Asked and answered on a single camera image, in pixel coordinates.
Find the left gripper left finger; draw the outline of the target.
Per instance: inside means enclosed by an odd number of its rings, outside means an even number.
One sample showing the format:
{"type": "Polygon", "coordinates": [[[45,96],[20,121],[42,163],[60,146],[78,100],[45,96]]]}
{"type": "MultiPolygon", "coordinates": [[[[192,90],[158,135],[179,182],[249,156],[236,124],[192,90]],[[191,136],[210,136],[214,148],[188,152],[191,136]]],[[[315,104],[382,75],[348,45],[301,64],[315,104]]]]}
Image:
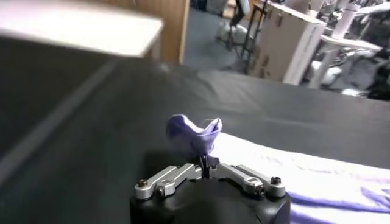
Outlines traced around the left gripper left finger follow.
{"type": "Polygon", "coordinates": [[[135,198],[150,200],[152,197],[158,199],[170,197],[184,181],[208,177],[208,168],[209,162],[206,156],[200,156],[197,163],[167,166],[149,178],[140,179],[135,185],[135,198]]]}

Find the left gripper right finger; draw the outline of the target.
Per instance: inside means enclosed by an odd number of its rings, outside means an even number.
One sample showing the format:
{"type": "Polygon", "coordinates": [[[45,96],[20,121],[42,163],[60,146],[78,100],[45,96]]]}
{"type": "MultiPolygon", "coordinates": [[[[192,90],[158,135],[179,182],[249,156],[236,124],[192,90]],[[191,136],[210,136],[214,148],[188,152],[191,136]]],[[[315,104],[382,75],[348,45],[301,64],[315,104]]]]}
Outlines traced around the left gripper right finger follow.
{"type": "Polygon", "coordinates": [[[250,195],[266,194],[270,197],[284,197],[285,185],[280,177],[268,177],[244,165],[228,165],[218,158],[207,157],[207,176],[217,180],[232,181],[250,195]]]}

